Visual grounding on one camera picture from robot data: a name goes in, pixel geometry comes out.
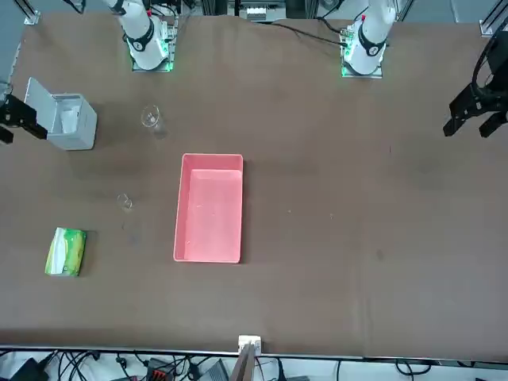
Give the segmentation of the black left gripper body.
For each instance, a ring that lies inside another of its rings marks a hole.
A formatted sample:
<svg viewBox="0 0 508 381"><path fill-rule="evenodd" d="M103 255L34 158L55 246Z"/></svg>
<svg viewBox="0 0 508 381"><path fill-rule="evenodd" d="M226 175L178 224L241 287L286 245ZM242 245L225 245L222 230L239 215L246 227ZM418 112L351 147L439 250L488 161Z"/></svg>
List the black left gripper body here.
<svg viewBox="0 0 508 381"><path fill-rule="evenodd" d="M487 45L487 63L491 80L483 87L486 98L507 96L507 31L502 30L492 37Z"/></svg>

